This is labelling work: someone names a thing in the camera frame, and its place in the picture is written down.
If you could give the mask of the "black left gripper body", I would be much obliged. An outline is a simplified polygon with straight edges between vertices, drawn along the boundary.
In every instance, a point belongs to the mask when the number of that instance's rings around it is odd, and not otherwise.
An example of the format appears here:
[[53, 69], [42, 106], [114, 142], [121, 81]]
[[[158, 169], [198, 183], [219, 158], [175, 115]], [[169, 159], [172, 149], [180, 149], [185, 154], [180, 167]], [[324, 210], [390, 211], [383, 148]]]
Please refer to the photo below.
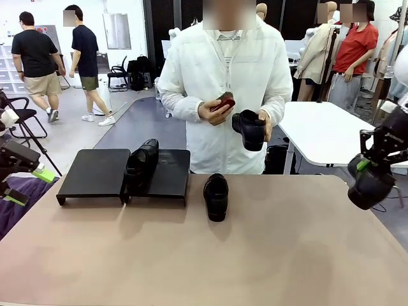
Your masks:
[[40, 162], [40, 154], [13, 140], [1, 144], [1, 193], [10, 189], [6, 178], [14, 173], [32, 173]]

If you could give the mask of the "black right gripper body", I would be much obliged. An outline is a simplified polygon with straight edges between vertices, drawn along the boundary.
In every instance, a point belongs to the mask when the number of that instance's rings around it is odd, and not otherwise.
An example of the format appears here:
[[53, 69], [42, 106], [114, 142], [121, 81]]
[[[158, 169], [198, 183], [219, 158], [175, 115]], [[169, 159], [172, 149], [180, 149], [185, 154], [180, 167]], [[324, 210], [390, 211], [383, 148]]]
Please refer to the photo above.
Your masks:
[[386, 153], [407, 149], [407, 111], [395, 108], [375, 129], [375, 146]]

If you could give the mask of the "person's left hand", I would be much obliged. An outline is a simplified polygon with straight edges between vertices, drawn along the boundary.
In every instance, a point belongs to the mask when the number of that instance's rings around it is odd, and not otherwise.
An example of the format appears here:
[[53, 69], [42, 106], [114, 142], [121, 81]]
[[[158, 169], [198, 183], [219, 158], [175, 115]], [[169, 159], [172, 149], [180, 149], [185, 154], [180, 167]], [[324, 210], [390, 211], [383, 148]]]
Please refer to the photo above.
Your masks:
[[259, 120], [262, 120], [265, 123], [265, 137], [264, 142], [269, 142], [272, 135], [273, 124], [270, 116], [267, 114], [266, 111], [260, 110], [258, 112]]

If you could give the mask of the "person's right hand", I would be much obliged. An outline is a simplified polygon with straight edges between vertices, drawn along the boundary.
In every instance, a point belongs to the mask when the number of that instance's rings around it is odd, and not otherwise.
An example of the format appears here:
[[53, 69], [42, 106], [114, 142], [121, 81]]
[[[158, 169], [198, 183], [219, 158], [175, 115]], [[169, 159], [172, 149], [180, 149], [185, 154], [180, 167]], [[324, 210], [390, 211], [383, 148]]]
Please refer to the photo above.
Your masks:
[[229, 108], [228, 105], [224, 105], [222, 108], [212, 111], [212, 109], [221, 104], [221, 100], [201, 102], [198, 107], [198, 115], [200, 119], [208, 122], [213, 126], [218, 126], [226, 121], [227, 117], [233, 111], [233, 108]]

